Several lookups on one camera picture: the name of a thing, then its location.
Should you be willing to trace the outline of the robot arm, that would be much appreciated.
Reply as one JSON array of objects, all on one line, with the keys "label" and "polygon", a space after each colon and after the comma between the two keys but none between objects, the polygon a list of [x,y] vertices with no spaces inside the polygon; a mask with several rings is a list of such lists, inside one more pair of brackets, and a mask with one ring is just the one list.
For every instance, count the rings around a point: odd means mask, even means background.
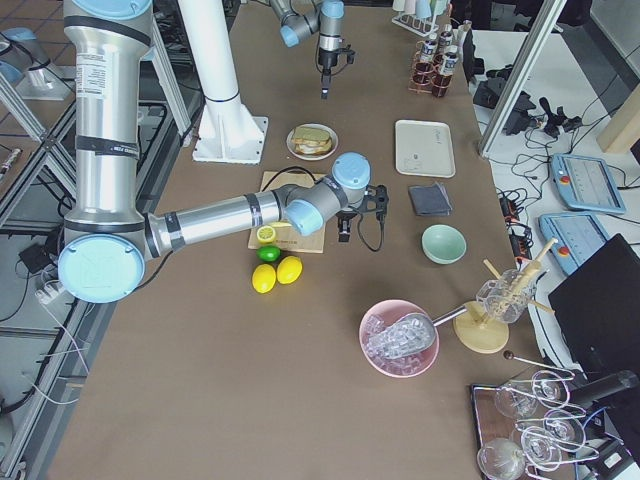
[{"label": "robot arm", "polygon": [[[343,47],[342,1],[319,1],[305,15],[286,1],[269,1],[285,44],[319,32],[322,98]],[[64,216],[58,278],[77,299],[112,303],[141,284],[145,263],[185,246],[282,221],[303,236],[334,216],[364,213],[371,198],[370,164],[346,153],[311,187],[286,184],[217,203],[154,215],[153,188],[162,187],[175,163],[162,150],[141,160],[140,64],[157,64],[162,36],[153,32],[153,1],[63,1],[64,33],[76,49],[75,205]],[[268,128],[242,103],[223,1],[178,1],[204,100],[197,161],[257,165]]]},{"label": "robot arm", "polygon": [[329,95],[333,69],[344,55],[352,64],[355,52],[344,44],[342,22],[345,13],[342,1],[321,1],[308,13],[297,12],[291,1],[268,1],[280,22],[280,35],[287,47],[299,45],[302,41],[318,33],[317,67],[321,74],[321,98]]}]

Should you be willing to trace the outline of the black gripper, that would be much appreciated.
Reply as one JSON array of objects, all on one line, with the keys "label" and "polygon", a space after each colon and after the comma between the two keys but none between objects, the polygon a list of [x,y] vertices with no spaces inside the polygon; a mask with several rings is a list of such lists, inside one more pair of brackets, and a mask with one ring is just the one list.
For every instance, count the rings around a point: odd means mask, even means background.
[{"label": "black gripper", "polygon": [[318,50],[318,65],[321,72],[321,97],[327,98],[331,85],[332,69],[337,66],[340,49],[327,50],[322,47]]},{"label": "black gripper", "polygon": [[348,243],[351,238],[351,223],[360,212],[357,208],[347,207],[336,214],[338,222],[338,242]]}]

